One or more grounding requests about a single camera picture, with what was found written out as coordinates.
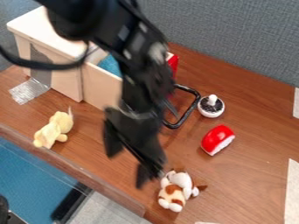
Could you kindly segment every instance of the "gray wall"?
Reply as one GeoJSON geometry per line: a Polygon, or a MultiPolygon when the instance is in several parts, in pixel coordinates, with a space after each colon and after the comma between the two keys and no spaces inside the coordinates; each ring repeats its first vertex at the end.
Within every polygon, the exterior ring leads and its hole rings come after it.
{"type": "Polygon", "coordinates": [[[170,41],[299,86],[299,1],[139,2],[170,41]]]}
{"type": "MultiPolygon", "coordinates": [[[[17,46],[13,35],[7,31],[6,24],[13,18],[25,14],[38,7],[32,0],[0,0],[0,45],[5,49],[17,54],[17,46]]],[[[0,56],[0,70],[8,67],[8,63],[0,56]]]]}

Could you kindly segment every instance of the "yellow plush toy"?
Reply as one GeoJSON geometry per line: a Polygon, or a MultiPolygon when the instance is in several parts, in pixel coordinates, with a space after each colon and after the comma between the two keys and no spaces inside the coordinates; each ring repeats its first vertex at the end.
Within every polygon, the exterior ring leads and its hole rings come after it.
{"type": "Polygon", "coordinates": [[[55,141],[66,142],[67,135],[73,127],[73,113],[71,108],[68,113],[57,111],[50,118],[49,123],[34,134],[33,144],[35,147],[51,149],[55,141]]]}

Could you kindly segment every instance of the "red object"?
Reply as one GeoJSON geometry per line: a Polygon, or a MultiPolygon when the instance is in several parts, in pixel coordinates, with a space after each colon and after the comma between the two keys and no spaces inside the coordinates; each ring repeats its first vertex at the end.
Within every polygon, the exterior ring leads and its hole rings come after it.
{"type": "Polygon", "coordinates": [[[201,148],[210,156],[221,151],[235,138],[231,129],[225,125],[217,126],[210,130],[201,141],[201,148]]]}
{"type": "Polygon", "coordinates": [[[174,54],[170,59],[167,60],[167,62],[173,70],[173,78],[175,79],[178,66],[178,56],[174,54]]]}

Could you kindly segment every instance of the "white tape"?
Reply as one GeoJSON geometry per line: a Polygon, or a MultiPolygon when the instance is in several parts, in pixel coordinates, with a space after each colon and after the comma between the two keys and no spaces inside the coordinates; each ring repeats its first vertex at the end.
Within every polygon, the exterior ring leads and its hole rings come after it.
{"type": "Polygon", "coordinates": [[[293,116],[299,118],[299,88],[295,88],[293,116]]]}
{"type": "Polygon", "coordinates": [[[289,160],[284,223],[299,223],[299,164],[293,159],[289,160]]]}

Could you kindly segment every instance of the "white and brown plush dog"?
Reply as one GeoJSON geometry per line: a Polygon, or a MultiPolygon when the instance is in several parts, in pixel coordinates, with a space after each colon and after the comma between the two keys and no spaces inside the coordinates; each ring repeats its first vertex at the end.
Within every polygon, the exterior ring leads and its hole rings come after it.
{"type": "Polygon", "coordinates": [[[158,203],[165,209],[179,213],[191,196],[197,197],[199,190],[204,191],[206,187],[196,187],[187,172],[170,171],[161,180],[162,189],[158,195],[158,203]]]}

